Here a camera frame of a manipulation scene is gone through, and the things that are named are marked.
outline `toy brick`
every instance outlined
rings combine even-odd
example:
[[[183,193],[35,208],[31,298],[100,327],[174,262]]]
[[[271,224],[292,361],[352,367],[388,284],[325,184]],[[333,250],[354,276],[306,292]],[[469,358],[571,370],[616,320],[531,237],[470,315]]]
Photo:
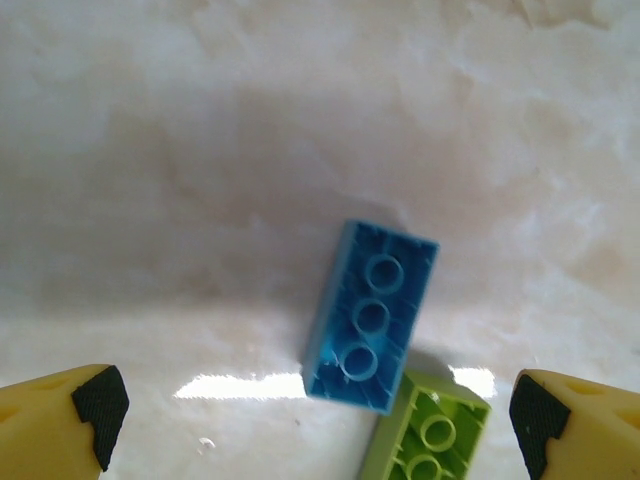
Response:
[[[466,387],[407,370],[381,417],[360,480],[462,480],[490,412]]]
[[[532,480],[640,479],[640,393],[523,370],[509,415]]]
[[[113,365],[0,389],[0,478],[97,479],[109,465],[128,407]]]
[[[389,414],[438,249],[346,223],[303,362],[308,395]]]

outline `white surface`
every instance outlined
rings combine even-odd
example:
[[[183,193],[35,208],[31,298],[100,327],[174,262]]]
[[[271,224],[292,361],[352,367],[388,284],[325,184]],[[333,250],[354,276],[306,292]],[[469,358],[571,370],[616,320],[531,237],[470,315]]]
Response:
[[[412,362],[638,389],[635,0],[0,0],[0,382],[109,362],[105,479],[353,479],[303,396],[345,217],[441,242]]]

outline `green lego brick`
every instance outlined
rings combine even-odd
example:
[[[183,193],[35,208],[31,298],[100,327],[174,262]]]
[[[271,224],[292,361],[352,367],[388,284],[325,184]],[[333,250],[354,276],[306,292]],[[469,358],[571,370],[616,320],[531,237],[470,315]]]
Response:
[[[407,370],[360,480],[462,480],[491,407],[466,387]]]

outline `blue lego brick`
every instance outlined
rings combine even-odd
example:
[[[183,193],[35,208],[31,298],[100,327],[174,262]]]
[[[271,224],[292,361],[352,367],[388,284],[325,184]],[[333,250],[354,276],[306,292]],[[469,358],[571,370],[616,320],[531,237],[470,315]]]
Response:
[[[311,333],[307,395],[388,415],[439,245],[348,221]]]

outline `black rubber pad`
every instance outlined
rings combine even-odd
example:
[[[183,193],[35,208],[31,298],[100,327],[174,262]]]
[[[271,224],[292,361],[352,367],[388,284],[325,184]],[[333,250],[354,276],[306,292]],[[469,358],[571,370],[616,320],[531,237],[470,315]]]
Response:
[[[118,369],[111,365],[71,394],[82,423],[93,426],[93,451],[103,471],[107,471],[116,446],[129,397]]]
[[[571,410],[522,375],[511,397],[509,416],[531,480],[540,480],[547,468],[546,445],[549,438],[560,438]]]

